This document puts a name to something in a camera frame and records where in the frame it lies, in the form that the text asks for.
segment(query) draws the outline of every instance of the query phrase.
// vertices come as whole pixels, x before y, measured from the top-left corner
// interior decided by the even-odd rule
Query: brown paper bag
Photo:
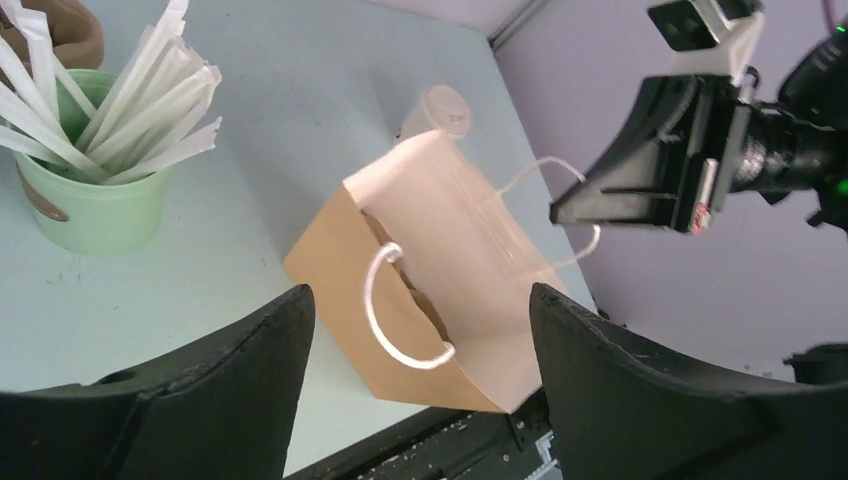
[[[371,234],[374,235],[374,238],[377,239],[377,242],[379,242],[381,245],[385,245],[389,242],[394,243],[392,241],[392,238],[389,236],[389,233],[386,232],[386,229],[383,228],[383,225],[379,221],[377,221],[376,218],[365,213],[362,214],[362,216],[365,218],[365,223],[368,224],[368,227],[371,229]],[[401,262],[396,261],[394,263],[394,266],[395,270],[397,270],[398,274],[400,275],[401,280],[403,280],[404,285],[406,285],[406,288],[409,289],[409,294],[412,295],[412,301],[415,302],[415,305],[417,305],[418,308],[421,309],[422,312],[424,312],[424,315],[427,316],[430,322],[433,323],[433,326],[436,327],[436,330],[439,332],[439,336],[442,338],[442,340],[445,342],[450,342],[450,337],[448,337],[448,329],[447,327],[445,327],[445,322],[442,321],[442,317],[439,316],[439,312],[436,311],[436,306],[433,305],[433,302],[431,302],[426,295],[415,289],[415,287],[412,285],[412,282],[403,272],[403,266],[401,265]]]
[[[53,51],[65,68],[97,69],[103,62],[103,28],[78,0],[21,0],[21,6],[47,14]],[[23,34],[0,12],[0,35],[32,73],[29,49]],[[0,81],[9,85],[0,71]]]
[[[456,353],[443,365],[410,368],[372,333],[365,277],[385,249],[360,210],[401,247],[404,272],[446,332],[385,263],[375,269],[371,295],[379,327],[414,359],[444,355],[442,337],[450,338]],[[498,192],[441,132],[409,139],[348,177],[285,267],[294,282],[312,287],[319,318],[378,398],[513,412],[541,386],[527,302],[535,282],[565,288]]]

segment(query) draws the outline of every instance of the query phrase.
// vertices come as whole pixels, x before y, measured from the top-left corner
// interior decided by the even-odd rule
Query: green cup
[[[116,76],[96,70],[69,70],[85,95],[99,106]],[[72,142],[88,117],[59,85],[62,129]],[[18,175],[41,232],[57,245],[86,255],[121,255],[156,233],[171,170],[126,185],[91,185],[71,179],[60,168],[15,152]]]

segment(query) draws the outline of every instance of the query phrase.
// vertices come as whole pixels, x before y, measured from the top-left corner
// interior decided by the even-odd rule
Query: light blue table
[[[164,1],[84,0],[118,71]],[[228,325],[292,286],[282,258],[341,180],[384,154],[418,94],[451,85],[471,105],[460,146],[494,185],[533,153],[482,35],[353,0],[196,0],[185,38],[220,66],[218,148],[182,164],[161,231],[121,258],[45,240],[11,155],[0,156],[0,389],[100,377]],[[510,195],[550,259],[572,254],[537,176]],[[578,269],[561,273],[593,303]],[[319,325],[286,468],[295,472],[423,407],[375,400]]]

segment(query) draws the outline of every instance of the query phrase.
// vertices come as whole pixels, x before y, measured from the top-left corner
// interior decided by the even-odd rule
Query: clear plastic lid
[[[424,108],[436,126],[453,137],[463,137],[471,129],[471,108],[462,95],[446,85],[424,92]]]

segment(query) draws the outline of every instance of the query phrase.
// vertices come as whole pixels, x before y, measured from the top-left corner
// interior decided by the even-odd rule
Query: white rope handle
[[[362,299],[362,302],[365,305],[365,315],[368,317],[368,324],[371,326],[371,332],[374,334],[374,337],[377,338],[377,341],[380,342],[380,346],[383,347],[386,353],[388,353],[392,358],[409,368],[414,368],[416,370],[433,370],[448,363],[450,359],[456,355],[456,348],[454,348],[453,345],[445,342],[445,352],[434,359],[416,360],[398,350],[398,348],[395,347],[388,338],[386,338],[386,334],[383,333],[383,330],[380,328],[380,324],[377,323],[377,316],[374,314],[374,280],[377,278],[377,271],[380,269],[380,266],[384,261],[395,263],[400,260],[401,257],[403,257],[403,249],[400,248],[400,245],[394,242],[389,242],[383,245],[377,254],[374,255],[374,258],[368,265],[368,272],[365,274],[365,288]]]
[[[536,160],[535,162],[530,164],[527,168],[522,170],[521,173],[519,173],[504,188],[498,190],[498,197],[503,197],[504,195],[506,195],[507,193],[512,191],[515,187],[517,187],[519,183],[523,182],[524,179],[526,179],[528,175],[530,175],[531,173],[534,173],[536,170],[539,170],[539,168],[541,168],[542,165],[547,165],[549,163],[556,163],[556,164],[558,164],[562,167],[565,167],[565,169],[568,170],[569,172],[571,172],[575,177],[577,177],[577,180],[580,181],[581,183],[586,181],[586,176],[583,175],[582,173],[580,173],[580,170],[577,170],[576,168],[574,168],[570,163],[566,162],[565,160],[562,160],[562,159],[559,159],[559,158],[556,158],[556,157],[544,157],[544,158],[540,158],[539,160]],[[589,242],[589,245],[587,245],[586,248],[584,248],[583,250],[580,250],[580,252],[578,252],[576,255],[569,258],[568,260],[563,260],[561,262],[551,264],[551,267],[554,268],[554,269],[568,267],[568,266],[574,265],[575,263],[579,262],[580,260],[583,260],[584,258],[586,258],[589,255],[591,255],[592,253],[594,253],[595,249],[598,248],[598,244],[601,242],[601,227],[600,227],[600,225],[593,225],[592,231],[593,231],[592,241]]]

